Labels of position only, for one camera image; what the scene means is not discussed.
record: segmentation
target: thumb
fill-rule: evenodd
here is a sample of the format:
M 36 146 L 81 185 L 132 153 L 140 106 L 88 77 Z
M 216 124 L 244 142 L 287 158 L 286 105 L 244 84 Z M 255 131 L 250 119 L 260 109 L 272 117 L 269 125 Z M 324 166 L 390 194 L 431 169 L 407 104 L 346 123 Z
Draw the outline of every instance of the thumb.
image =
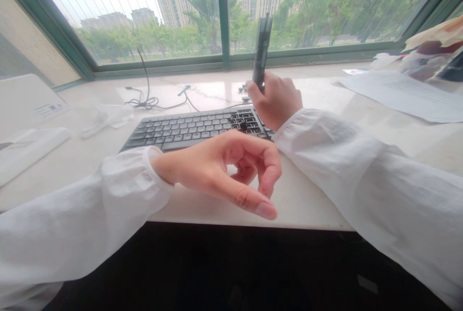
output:
M 257 87 L 257 84 L 253 80 L 248 80 L 246 82 L 246 90 L 253 103 L 264 98 L 264 95 L 260 92 L 259 87 Z
M 272 202 L 257 190 L 222 173 L 214 181 L 215 196 L 265 219 L 276 219 L 277 211 Z

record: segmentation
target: desk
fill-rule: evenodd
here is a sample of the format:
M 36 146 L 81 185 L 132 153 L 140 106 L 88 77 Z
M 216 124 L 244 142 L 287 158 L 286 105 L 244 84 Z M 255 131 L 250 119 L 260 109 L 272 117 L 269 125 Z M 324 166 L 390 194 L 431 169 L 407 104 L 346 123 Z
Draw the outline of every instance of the desk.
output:
M 346 76 L 343 68 L 365 68 L 368 63 L 332 64 L 292 68 L 277 68 L 273 72 L 291 77 L 302 92 L 304 106 L 326 109 L 367 129 L 378 139 L 398 145 L 411 158 L 463 176 L 463 123 L 431 124 L 387 108 L 364 96 L 351 92 L 333 80 Z M 199 110 L 227 107 L 241 102 L 238 92 L 251 71 L 207 73 L 185 76 L 152 77 L 151 95 L 160 105 L 180 103 L 177 96 L 185 84 L 190 84 L 189 97 Z M 461 91 L 457 83 L 440 82 L 444 89 Z M 91 103 L 122 104 L 137 97 L 135 91 L 146 88 L 146 79 L 121 79 L 81 84 L 59 94 L 72 107 Z M 0 211 L 6 211 L 38 196 L 62 188 L 88 176 L 101 160 L 116 154 L 144 117 L 193 112 L 189 105 L 168 111 L 137 112 L 135 120 L 120 129 L 105 128 L 95 136 L 81 140 L 78 132 L 87 123 L 75 110 L 67 112 L 40 128 L 66 127 L 76 134 L 49 153 L 17 178 L 0 189 Z M 198 194 L 177 185 L 169 204 L 150 220 L 161 222 L 243 225 L 257 227 L 300 228 L 318 230 L 353 230 L 328 197 L 295 165 L 281 154 L 283 176 L 275 185 L 272 196 L 279 216 L 267 221 L 231 204 Z M 251 186 L 257 187 L 257 180 Z

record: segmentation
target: dark floor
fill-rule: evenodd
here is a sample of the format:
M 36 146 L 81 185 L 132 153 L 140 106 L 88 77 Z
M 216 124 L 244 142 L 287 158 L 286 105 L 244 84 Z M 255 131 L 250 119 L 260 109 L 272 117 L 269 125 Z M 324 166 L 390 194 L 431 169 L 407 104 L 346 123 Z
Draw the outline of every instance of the dark floor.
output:
M 46 308 L 341 309 L 447 310 L 356 233 L 152 222 Z

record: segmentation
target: fingernail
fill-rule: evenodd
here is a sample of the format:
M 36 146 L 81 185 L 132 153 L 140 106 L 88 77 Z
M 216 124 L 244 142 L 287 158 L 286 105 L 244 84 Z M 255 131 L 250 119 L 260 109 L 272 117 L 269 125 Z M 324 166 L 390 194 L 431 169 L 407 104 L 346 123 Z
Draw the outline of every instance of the fingernail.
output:
M 261 216 L 265 219 L 276 219 L 277 213 L 273 205 L 268 203 L 260 203 L 256 209 L 256 215 Z

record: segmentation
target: hand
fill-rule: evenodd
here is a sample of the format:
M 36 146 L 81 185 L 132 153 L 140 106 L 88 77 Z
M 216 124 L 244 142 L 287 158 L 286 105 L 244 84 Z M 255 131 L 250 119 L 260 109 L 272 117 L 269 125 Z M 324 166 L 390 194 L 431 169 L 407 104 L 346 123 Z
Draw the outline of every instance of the hand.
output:
M 264 84 L 265 93 L 262 94 L 257 85 L 249 80 L 246 82 L 247 92 L 260 119 L 270 129 L 277 131 L 303 107 L 302 96 L 290 78 L 281 79 L 266 71 Z
M 228 176 L 228 164 L 234 164 L 238 172 Z M 270 196 L 281 176 L 281 165 L 278 149 L 270 141 L 233 130 L 158 156 L 151 165 L 170 184 L 179 182 L 266 219 L 277 217 Z M 248 186 L 256 175 L 258 190 Z

